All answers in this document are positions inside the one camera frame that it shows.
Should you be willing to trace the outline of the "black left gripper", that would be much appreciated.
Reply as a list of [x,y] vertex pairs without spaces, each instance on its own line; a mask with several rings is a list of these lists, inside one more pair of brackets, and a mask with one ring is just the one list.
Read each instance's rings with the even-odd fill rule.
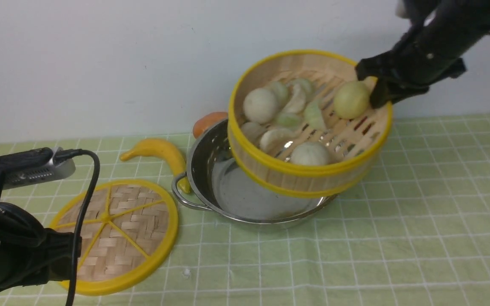
[[70,280],[81,244],[73,232],[44,228],[24,209],[0,203],[0,292]]

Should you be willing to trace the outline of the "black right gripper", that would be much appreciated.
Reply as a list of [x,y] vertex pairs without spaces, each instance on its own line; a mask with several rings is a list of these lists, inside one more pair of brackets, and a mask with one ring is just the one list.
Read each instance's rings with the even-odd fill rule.
[[355,66],[359,81],[378,78],[370,94],[373,109],[424,95],[429,85],[461,75],[463,54],[490,34],[490,0],[399,0],[396,15],[410,20],[409,31],[393,50]]

